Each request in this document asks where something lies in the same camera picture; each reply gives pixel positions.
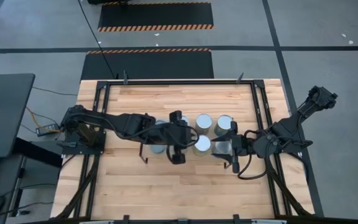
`cylindrical container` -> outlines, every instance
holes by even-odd
[[[218,154],[230,154],[231,152],[231,143],[230,141],[216,142],[215,143],[215,153]]]
[[[190,126],[189,119],[186,116],[181,116],[181,119],[187,122],[187,125]]]
[[[196,130],[199,134],[208,134],[212,126],[212,118],[208,114],[200,114],[196,119]]]
[[[156,120],[155,124],[163,124],[166,123],[164,120]],[[166,145],[150,145],[150,149],[154,154],[161,154],[164,152]]]
[[[196,156],[205,156],[207,155],[209,149],[211,148],[211,141],[205,135],[200,135],[200,139],[193,146],[193,152]]]
[[[215,134],[222,136],[230,129],[230,122],[233,120],[229,115],[222,115],[218,118],[218,122],[215,125]]]

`hazard tape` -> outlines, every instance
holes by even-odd
[[[214,29],[212,24],[99,27],[98,32]]]
[[[138,50],[104,50],[104,54],[124,54],[124,53],[157,53],[157,52],[210,52],[211,49],[138,49]],[[88,51],[86,54],[101,54],[101,50]]]
[[[211,4],[210,2],[129,2],[128,5],[156,5],[156,4]],[[107,5],[119,5],[119,2],[103,3]]]

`gray floor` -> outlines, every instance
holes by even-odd
[[[272,46],[264,7],[258,0],[211,0],[214,30],[96,33],[103,47],[186,45]],[[358,0],[268,0],[282,46],[358,45]],[[83,7],[94,31],[101,6]],[[0,8],[0,49],[96,47],[76,0],[5,0]],[[303,125],[324,214],[358,218],[358,51],[284,52],[297,105],[314,85],[339,95],[333,110],[313,115]],[[214,50],[216,78],[281,78],[275,52]],[[34,86],[77,93],[85,53],[0,54],[0,73],[36,74]],[[28,107],[60,121],[75,96],[32,90]],[[39,118],[42,124],[50,121]],[[34,129],[28,113],[23,125]],[[21,128],[19,137],[38,138]],[[27,191],[23,204],[53,200],[54,189]],[[50,207],[32,207],[11,223],[44,220]]]

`wooden table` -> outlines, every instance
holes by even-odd
[[[273,121],[287,117],[288,107],[280,80],[264,81]],[[96,83],[97,80],[81,82],[77,104],[92,109]],[[175,110],[182,110],[192,126],[200,113],[208,113],[214,122],[222,114],[232,116],[239,125],[239,133],[257,129],[250,87],[245,85],[113,86],[107,113],[148,113],[168,120],[168,114]],[[233,214],[239,214],[240,218],[273,218],[266,176],[240,180],[231,169],[223,168],[222,161],[189,154],[186,164],[182,165],[175,166],[166,157],[152,155],[149,163],[144,164],[139,157],[139,143],[119,139],[112,131],[107,135],[92,220],[122,220],[123,215],[130,215],[131,220],[230,219]],[[285,154],[281,159],[288,188],[307,211],[313,212],[301,162]],[[244,167],[248,156],[239,160]],[[82,161],[83,156],[76,156],[62,169],[51,217],[59,214],[76,192]],[[264,170],[263,160],[254,156],[243,175],[257,175]],[[276,190],[280,211],[284,214],[277,186]],[[83,197],[81,215],[85,214],[87,194],[85,192]]]

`black floor mat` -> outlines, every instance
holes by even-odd
[[[211,3],[208,2],[117,2],[102,7],[99,32],[213,29]]]
[[[105,50],[112,71],[123,79],[214,78],[209,49]],[[82,80],[113,79],[101,51],[88,52]]]

